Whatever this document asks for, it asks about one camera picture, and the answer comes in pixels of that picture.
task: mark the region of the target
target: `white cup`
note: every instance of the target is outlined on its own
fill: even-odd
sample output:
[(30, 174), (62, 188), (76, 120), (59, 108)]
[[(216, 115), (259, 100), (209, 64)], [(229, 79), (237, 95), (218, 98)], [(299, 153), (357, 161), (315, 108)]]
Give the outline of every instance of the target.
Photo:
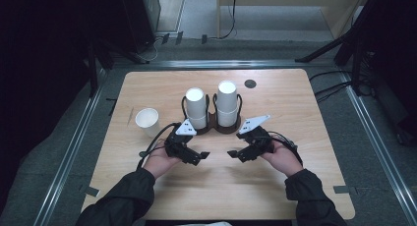
[(232, 112), (237, 106), (237, 88), (232, 81), (223, 81), (218, 85), (218, 93), (215, 105), (217, 110)]
[(191, 125), (195, 130), (200, 130), (206, 127), (206, 116), (200, 118), (200, 119), (194, 119), (191, 117), (188, 117), (188, 120), (190, 121)]
[(151, 138), (155, 138), (160, 131), (159, 115), (153, 108), (145, 108), (136, 115), (136, 124)]
[(192, 87), (187, 90), (187, 116), (189, 118), (201, 118), (206, 114), (207, 104), (205, 93), (198, 87)]
[(237, 120), (237, 107), (232, 112), (223, 112), (217, 110), (217, 123), (222, 127), (230, 127), (236, 123)]

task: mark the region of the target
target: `person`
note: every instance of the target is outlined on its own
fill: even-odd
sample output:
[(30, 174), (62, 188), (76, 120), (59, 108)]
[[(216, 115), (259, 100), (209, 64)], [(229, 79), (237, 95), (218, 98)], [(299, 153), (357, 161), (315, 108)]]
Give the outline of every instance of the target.
[[(346, 225), (336, 211), (334, 203), (323, 192), (321, 180), (304, 169), (295, 155), (278, 141), (273, 141), (274, 152), (261, 158), (277, 171), (285, 174), (286, 195), (298, 200), (296, 218), (298, 225)], [(161, 141), (149, 155), (143, 168), (124, 176), (107, 195), (96, 204), (89, 205), (76, 223), (82, 225), (132, 225), (150, 209), (155, 181), (181, 162), (168, 157)]]

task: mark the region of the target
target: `black jacket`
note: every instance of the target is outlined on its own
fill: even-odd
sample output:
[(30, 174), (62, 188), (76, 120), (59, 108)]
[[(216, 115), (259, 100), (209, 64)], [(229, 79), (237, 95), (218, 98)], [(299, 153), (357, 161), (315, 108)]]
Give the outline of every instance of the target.
[[(80, 215), (78, 226), (132, 225), (153, 204), (155, 178), (146, 169), (130, 173), (96, 204)], [(298, 200), (298, 225), (346, 225), (333, 202), (325, 195), (322, 181), (302, 170), (285, 180), (287, 198)]]

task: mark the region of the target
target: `table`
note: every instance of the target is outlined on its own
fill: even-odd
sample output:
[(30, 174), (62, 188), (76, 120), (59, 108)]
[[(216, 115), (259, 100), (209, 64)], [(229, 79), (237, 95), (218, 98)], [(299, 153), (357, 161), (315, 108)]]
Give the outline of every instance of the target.
[[(320, 6), (334, 38), (341, 36), (357, 8), (366, 0), (236, 0), (236, 6)], [(217, 37), (220, 37), (220, 7), (233, 6), (233, 0), (217, 0)]]
[[(269, 114), (262, 124), (299, 146), (305, 168), (322, 179), (325, 193), (343, 218), (355, 210), (349, 194), (336, 194), (334, 186), (345, 186), (317, 101), (302, 69), (133, 72), (126, 76), (98, 157), (90, 186), (100, 190), (86, 196), (83, 209), (103, 197), (125, 174), (136, 169), (138, 153), (151, 138), (135, 124), (136, 114), (153, 107), (160, 126), (183, 121), (181, 99), (188, 88), (197, 86), (212, 97), (224, 80), (237, 84), (242, 96), (242, 119)], [(245, 87), (246, 80), (256, 82)], [(214, 108), (210, 103), (209, 111)], [(235, 133), (225, 135), (211, 129), (195, 136), (188, 147), (210, 151), (198, 166), (180, 163), (157, 180), (155, 201), (145, 219), (277, 220), (295, 218), (296, 201), (285, 196), (284, 180), (269, 164), (258, 158), (240, 162), (228, 150), (246, 147)]]

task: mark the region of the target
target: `wooden desk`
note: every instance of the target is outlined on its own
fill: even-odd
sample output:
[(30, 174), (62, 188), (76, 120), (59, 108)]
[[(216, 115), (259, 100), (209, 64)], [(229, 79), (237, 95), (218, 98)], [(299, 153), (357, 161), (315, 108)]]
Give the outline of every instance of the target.
[[(349, 26), (357, 8), (366, 0), (236, 0), (236, 6), (320, 6), (334, 38)], [(233, 6), (233, 0), (217, 0), (217, 37), (220, 37), (220, 6)]]
[[(180, 122), (184, 119), (181, 99), (188, 88), (200, 87), (212, 98), (223, 80), (237, 84), (243, 99), (242, 119), (270, 114), (263, 128), (279, 132), (299, 145), (305, 168), (322, 179), (326, 194), (343, 218), (352, 218), (355, 210), (349, 194), (336, 194), (333, 190), (333, 186), (345, 183), (307, 75), (301, 69), (128, 74), (90, 183), (101, 190), (100, 195), (86, 196), (83, 208), (95, 203), (125, 174), (136, 169), (138, 153), (151, 142), (135, 124), (135, 116), (141, 109), (157, 109), (162, 128)], [(246, 88), (246, 80), (254, 80), (257, 86)], [(212, 102), (209, 110), (213, 112)], [(241, 163), (226, 153), (246, 146), (235, 133), (223, 135), (214, 129), (194, 137), (188, 147), (196, 152), (210, 151), (210, 155), (198, 166), (180, 163), (158, 179), (154, 186), (155, 202), (145, 218), (295, 218), (297, 202), (286, 199), (283, 174), (261, 158)]]

